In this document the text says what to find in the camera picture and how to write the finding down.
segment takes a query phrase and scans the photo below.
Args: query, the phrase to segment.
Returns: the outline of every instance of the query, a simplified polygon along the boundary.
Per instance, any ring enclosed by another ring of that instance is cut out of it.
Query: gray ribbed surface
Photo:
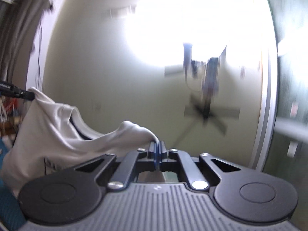
[[[284,221],[269,227],[248,226],[221,214],[206,194],[193,193],[184,184],[138,184],[120,193],[109,193],[87,218],[62,227],[28,222],[22,231],[291,231]]]

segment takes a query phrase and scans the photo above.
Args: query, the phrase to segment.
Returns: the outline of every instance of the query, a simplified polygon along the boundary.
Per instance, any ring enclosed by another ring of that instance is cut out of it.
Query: silver screw
[[[108,183],[108,188],[110,189],[121,189],[124,187],[124,184],[119,181],[112,181]]]
[[[208,183],[203,180],[196,180],[192,183],[192,186],[195,189],[205,189],[208,187]]]

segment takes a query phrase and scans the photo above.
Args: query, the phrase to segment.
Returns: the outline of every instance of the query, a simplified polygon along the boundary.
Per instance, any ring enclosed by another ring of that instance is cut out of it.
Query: black circular joint cover
[[[92,174],[58,172],[27,183],[18,200],[24,215],[42,225],[69,224],[89,215],[101,202],[105,188]]]
[[[285,180],[252,169],[224,173],[215,189],[219,206],[248,222],[268,223],[288,217],[296,208],[298,195]]]

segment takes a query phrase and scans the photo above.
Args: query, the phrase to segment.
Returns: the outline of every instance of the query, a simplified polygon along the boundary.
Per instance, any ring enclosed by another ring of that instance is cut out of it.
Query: white t-shirt
[[[76,107],[55,103],[35,88],[29,91],[35,93],[35,99],[1,170],[4,183],[15,196],[25,183],[37,177],[107,152],[124,156],[139,147],[147,149],[151,141],[158,142],[150,130],[129,121],[111,133],[98,133],[84,123]]]

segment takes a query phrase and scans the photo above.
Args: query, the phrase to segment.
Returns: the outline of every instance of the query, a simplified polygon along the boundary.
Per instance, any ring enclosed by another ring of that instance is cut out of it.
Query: white wall
[[[238,30],[221,66],[220,88],[214,105],[240,107],[239,121],[224,119],[222,137],[201,122],[178,146],[192,155],[209,152],[248,165],[258,125],[261,70],[258,29],[252,0],[234,8]],[[183,76],[164,78],[164,69],[142,63],[124,37],[123,20],[106,20],[109,8],[138,0],[66,0],[48,49],[44,91],[58,102],[75,105],[85,122],[102,133],[130,120],[152,130],[167,147],[193,121],[184,118],[191,91]],[[244,79],[240,67],[247,66]]]
[[[45,69],[45,62],[46,56],[48,51],[48,46],[50,43],[50,38],[56,24],[57,18],[59,13],[62,9],[65,0],[50,0],[50,3],[53,4],[54,10],[53,12],[44,11],[43,15],[41,16],[41,25],[42,25],[42,45],[41,45],[41,53],[40,53],[40,71],[41,71],[41,78],[43,80],[44,69]],[[30,87],[36,87],[40,90],[42,89],[42,83],[37,83],[37,76],[38,76],[38,54],[39,54],[39,28],[37,28],[35,33],[35,38],[33,41],[34,44],[34,51],[31,53],[30,60],[29,60],[29,67],[27,73],[27,84],[26,89]]]

